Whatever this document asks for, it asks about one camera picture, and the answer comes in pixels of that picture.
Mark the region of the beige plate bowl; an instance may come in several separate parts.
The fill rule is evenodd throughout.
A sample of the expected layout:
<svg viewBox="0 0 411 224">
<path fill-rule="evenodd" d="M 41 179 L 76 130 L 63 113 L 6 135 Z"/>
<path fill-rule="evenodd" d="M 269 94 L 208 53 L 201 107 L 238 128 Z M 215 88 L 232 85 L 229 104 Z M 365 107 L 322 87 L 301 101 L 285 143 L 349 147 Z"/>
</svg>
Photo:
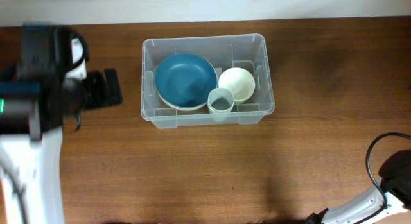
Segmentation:
<svg viewBox="0 0 411 224">
<path fill-rule="evenodd" d="M 207 104 L 209 90 L 182 89 L 159 90 L 160 99 L 171 108 L 181 111 L 194 111 Z"/>
<path fill-rule="evenodd" d="M 169 107 L 174 108 L 174 109 L 179 110 L 179 111 L 184 111 L 184 112 L 190 112 L 190 111 L 198 110 L 198 109 L 204 107 L 207 104 L 207 103 L 203 103 L 203 104 L 200 104 L 200 105 L 197 105 L 197 106 L 194 106 L 194 107 L 180 107 L 180 106 L 177 106 L 177 105 L 173 105 L 172 103 L 166 101 L 162 97 L 161 97 L 161 100 L 165 104 L 167 104 Z"/>
</svg>

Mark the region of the blue plate bowl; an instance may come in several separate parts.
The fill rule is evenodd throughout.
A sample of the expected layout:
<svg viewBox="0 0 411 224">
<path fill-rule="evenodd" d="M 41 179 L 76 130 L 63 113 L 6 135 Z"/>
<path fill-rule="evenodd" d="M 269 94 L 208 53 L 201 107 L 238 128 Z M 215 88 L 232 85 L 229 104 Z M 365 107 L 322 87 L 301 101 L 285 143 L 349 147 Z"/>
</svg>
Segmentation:
<svg viewBox="0 0 411 224">
<path fill-rule="evenodd" d="M 155 72 L 157 91 L 196 89 L 211 92 L 217 85 L 218 78 L 211 63 L 192 53 L 179 53 L 165 58 Z"/>
</svg>

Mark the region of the cream white cup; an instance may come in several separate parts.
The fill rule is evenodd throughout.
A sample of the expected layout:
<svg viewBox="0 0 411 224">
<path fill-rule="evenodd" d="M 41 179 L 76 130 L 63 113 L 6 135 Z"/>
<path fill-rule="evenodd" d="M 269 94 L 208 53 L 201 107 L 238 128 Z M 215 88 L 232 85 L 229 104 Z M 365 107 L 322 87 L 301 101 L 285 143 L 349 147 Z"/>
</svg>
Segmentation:
<svg viewBox="0 0 411 224">
<path fill-rule="evenodd" d="M 215 109 L 214 107 L 208 107 L 208 109 L 211 114 L 218 114 L 222 116 L 227 116 L 232 111 L 232 107 L 225 109 L 225 110 L 218 110 L 218 109 Z"/>
</svg>

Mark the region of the grey cup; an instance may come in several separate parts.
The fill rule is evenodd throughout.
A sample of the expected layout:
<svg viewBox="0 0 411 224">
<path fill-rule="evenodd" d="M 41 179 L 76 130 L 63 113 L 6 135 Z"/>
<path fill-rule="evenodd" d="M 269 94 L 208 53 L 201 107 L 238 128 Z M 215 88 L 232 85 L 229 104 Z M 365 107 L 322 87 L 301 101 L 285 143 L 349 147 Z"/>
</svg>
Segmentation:
<svg viewBox="0 0 411 224">
<path fill-rule="evenodd" d="M 207 99 L 207 107 L 214 107 L 218 110 L 225 110 L 234 107 L 234 96 L 225 88 L 213 89 Z"/>
</svg>

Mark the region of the white small bowl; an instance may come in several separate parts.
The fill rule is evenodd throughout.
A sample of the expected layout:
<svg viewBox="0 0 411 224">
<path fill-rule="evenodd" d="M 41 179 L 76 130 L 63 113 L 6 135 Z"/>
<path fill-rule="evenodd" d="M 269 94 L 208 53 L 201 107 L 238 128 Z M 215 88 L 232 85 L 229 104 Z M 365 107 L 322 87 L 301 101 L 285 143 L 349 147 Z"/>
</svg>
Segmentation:
<svg viewBox="0 0 411 224">
<path fill-rule="evenodd" d="M 221 74 L 218 86 L 228 89 L 233 94 L 234 100 L 239 100 L 253 95 L 256 82 L 253 75 L 246 69 L 233 67 Z"/>
</svg>

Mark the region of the mint green cup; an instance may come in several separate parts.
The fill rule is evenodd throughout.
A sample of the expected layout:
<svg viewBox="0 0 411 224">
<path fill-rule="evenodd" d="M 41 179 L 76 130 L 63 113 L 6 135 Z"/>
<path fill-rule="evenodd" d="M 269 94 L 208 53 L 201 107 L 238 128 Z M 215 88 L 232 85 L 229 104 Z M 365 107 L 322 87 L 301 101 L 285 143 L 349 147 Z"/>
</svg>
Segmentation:
<svg viewBox="0 0 411 224">
<path fill-rule="evenodd" d="M 217 123 L 224 122 L 229 117 L 228 113 L 215 113 L 211 114 L 211 118 L 213 121 Z"/>
</svg>

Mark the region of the yellow small bowl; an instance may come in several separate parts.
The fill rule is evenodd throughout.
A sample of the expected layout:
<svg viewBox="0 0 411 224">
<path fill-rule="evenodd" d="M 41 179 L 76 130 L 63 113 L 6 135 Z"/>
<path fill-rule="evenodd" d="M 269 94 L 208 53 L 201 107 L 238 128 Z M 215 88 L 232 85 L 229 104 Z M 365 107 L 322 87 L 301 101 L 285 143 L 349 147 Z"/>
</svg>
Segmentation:
<svg viewBox="0 0 411 224">
<path fill-rule="evenodd" d="M 242 103 L 245 103 L 246 101 L 248 101 L 249 99 L 251 99 L 252 96 L 248 97 L 248 98 L 243 98 L 243 99 L 239 99 L 239 100 L 234 100 L 234 104 L 235 105 L 240 105 Z"/>
</svg>

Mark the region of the mint green small bowl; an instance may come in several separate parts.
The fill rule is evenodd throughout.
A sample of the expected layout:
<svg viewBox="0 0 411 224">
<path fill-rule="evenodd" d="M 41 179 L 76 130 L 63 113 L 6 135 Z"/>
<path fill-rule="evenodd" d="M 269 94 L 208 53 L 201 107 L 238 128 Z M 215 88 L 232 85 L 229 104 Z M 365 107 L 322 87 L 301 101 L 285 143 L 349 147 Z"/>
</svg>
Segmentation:
<svg viewBox="0 0 411 224">
<path fill-rule="evenodd" d="M 234 102 L 234 104 L 235 105 L 241 105 L 241 104 L 244 104 L 244 103 L 246 103 L 247 101 L 235 101 Z"/>
</svg>

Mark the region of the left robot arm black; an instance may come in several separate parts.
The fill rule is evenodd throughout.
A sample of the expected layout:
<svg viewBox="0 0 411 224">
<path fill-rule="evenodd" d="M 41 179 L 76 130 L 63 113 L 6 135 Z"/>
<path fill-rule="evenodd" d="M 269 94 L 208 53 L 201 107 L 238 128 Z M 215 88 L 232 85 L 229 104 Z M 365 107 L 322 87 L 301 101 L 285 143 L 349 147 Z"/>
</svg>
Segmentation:
<svg viewBox="0 0 411 224">
<path fill-rule="evenodd" d="M 88 73 L 89 47 L 76 31 L 22 28 L 21 57 L 1 71 L 1 184 L 9 223 L 63 223 L 63 121 L 120 105 L 114 69 Z"/>
</svg>

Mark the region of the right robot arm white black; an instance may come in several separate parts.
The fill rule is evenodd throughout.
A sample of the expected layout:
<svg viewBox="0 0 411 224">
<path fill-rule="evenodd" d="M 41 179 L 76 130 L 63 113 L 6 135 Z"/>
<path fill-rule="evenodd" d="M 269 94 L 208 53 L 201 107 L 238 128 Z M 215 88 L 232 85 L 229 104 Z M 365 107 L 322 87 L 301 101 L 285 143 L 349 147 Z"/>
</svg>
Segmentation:
<svg viewBox="0 0 411 224">
<path fill-rule="evenodd" d="M 383 206 L 380 192 L 371 187 L 350 202 L 333 209 L 311 214 L 305 223 L 354 224 L 376 223 L 393 214 L 410 210 L 410 150 L 401 150 L 389 157 L 381 166 L 378 183 L 385 193 L 387 206 Z"/>
</svg>

